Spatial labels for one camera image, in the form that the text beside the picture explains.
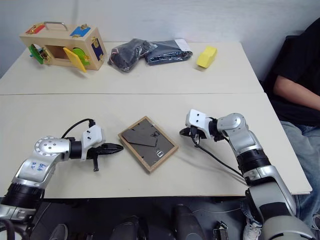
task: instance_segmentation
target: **wooden picture frame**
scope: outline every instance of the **wooden picture frame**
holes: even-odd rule
[[[152,166],[150,166],[143,158],[142,156],[140,156],[138,154],[138,152],[132,147],[132,145],[123,137],[123,133],[125,131],[127,131],[128,129],[132,129],[135,126],[137,126],[139,123],[141,123],[142,121],[147,120],[150,124],[152,124],[155,129],[161,133],[172,145],[173,148],[171,148],[165,155],[163,155],[155,164],[153,164]],[[120,138],[120,140],[122,141],[122,143],[130,150],[130,152],[133,153],[133,155],[138,159],[138,161],[144,166],[144,168],[149,172],[152,173],[157,167],[159,167],[167,158],[169,158],[175,151],[178,150],[178,146],[177,144],[175,144],[175,142],[167,135],[165,134],[165,132],[159,127],[157,126],[149,117],[144,116],[143,118],[141,118],[140,120],[136,121],[134,124],[132,124],[131,126],[129,126],[127,129],[125,129],[124,131],[122,131],[121,133],[118,134],[118,137]]]

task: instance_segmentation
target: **yellow sponge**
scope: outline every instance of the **yellow sponge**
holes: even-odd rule
[[[196,64],[200,67],[208,68],[210,64],[212,64],[212,62],[214,61],[216,54],[217,49],[215,47],[207,46],[198,57]]]

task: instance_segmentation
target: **white label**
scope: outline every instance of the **white label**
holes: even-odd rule
[[[175,39],[175,43],[179,46],[179,48],[182,51],[190,51],[191,52],[191,49],[190,49],[188,43],[186,42],[186,40],[184,40],[184,39]]]

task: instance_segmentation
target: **metal handle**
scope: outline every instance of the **metal handle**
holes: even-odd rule
[[[47,24],[61,24],[62,26],[64,26],[65,30],[68,31],[67,26],[61,21],[45,21],[43,24],[44,24],[45,28],[48,30],[49,30],[49,28],[47,27]]]

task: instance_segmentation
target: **white sneaker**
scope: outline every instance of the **white sneaker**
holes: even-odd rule
[[[260,234],[261,234],[261,227],[262,225],[258,225],[255,222],[252,222],[249,220],[249,218],[246,219],[246,224],[243,230],[243,240],[258,240]]]

